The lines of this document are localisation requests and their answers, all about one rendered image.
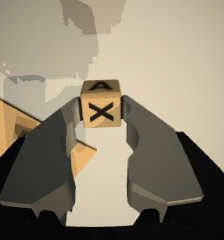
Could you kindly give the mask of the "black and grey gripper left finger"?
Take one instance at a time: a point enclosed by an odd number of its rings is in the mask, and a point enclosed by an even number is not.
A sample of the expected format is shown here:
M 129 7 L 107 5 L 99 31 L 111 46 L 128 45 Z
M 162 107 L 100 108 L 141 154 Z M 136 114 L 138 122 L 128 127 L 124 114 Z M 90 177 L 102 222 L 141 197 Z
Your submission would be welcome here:
M 78 96 L 19 137 L 0 157 L 0 231 L 38 224 L 43 210 L 55 212 L 66 226 L 67 212 L 75 204 L 71 151 L 80 121 Z

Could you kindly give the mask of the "orange mat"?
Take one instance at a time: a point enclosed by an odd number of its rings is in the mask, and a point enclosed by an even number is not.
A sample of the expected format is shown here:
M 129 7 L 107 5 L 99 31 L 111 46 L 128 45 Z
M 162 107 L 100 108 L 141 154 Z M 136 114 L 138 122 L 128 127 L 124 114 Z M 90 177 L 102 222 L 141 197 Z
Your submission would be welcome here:
M 22 130 L 31 131 L 42 121 L 0 98 L 0 157 L 17 140 Z M 71 151 L 74 178 L 97 152 L 97 149 L 77 140 Z

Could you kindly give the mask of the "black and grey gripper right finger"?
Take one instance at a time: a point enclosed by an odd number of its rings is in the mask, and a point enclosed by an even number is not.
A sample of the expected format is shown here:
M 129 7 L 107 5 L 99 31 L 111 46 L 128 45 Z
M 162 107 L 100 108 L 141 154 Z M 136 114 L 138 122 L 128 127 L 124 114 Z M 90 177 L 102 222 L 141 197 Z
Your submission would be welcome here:
M 157 209 L 160 223 L 202 229 L 224 240 L 224 172 L 184 132 L 178 132 L 127 95 L 127 202 L 141 213 Z

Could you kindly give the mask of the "tan wooden letter block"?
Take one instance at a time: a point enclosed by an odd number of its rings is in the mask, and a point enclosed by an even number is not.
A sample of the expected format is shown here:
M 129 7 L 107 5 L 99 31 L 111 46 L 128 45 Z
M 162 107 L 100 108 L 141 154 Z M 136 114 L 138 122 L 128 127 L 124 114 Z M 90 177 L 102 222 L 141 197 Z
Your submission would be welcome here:
M 85 80 L 80 99 L 84 128 L 121 126 L 121 89 L 118 79 Z
M 22 132 L 21 132 L 21 134 L 19 135 L 19 137 L 25 137 L 28 133 L 29 133 L 29 131 L 22 130 Z M 19 138 L 19 137 L 18 137 L 18 138 Z

